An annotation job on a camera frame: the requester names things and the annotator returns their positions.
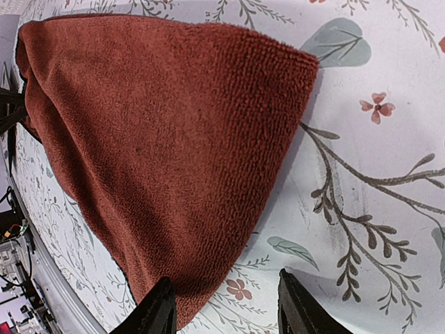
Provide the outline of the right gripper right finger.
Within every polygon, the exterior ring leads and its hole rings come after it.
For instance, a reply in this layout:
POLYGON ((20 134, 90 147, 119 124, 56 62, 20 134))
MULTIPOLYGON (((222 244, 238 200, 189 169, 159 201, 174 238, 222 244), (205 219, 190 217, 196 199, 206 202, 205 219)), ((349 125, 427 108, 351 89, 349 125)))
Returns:
POLYGON ((277 318, 283 334, 351 334, 285 269, 280 270, 277 318))

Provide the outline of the dark red towel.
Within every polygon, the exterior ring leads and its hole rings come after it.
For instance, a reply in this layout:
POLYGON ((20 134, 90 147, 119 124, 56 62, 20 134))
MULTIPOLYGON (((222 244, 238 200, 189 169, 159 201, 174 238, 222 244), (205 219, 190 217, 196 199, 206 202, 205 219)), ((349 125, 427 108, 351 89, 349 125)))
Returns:
POLYGON ((16 63, 58 183, 137 302, 171 279, 185 327, 260 219, 316 57, 229 24, 73 15, 22 25, 16 63))

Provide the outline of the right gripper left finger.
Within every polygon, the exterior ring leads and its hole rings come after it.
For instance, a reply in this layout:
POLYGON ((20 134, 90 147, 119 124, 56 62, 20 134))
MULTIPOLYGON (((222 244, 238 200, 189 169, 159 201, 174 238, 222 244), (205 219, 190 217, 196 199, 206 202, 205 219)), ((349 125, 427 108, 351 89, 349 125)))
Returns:
POLYGON ((174 334, 177 332, 175 290, 162 277, 118 326, 118 334, 174 334))

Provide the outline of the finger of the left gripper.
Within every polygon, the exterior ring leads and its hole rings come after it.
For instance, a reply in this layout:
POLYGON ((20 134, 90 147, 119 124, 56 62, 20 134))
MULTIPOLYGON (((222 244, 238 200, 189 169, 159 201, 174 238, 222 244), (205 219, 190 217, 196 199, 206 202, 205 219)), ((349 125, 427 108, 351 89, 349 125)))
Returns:
POLYGON ((6 107, 6 114, 5 116, 1 114, 1 134, 7 132, 27 116, 24 94, 1 88, 1 108, 3 107, 6 107))

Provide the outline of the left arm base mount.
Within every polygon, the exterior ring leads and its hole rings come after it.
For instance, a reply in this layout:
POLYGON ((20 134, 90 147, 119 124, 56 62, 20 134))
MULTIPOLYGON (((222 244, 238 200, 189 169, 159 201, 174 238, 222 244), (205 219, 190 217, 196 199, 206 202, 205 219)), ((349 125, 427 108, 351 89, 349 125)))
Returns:
POLYGON ((18 289, 34 302, 38 297, 32 280, 35 244, 29 223, 11 187, 1 203, 8 204, 8 209, 1 212, 1 290, 18 289))

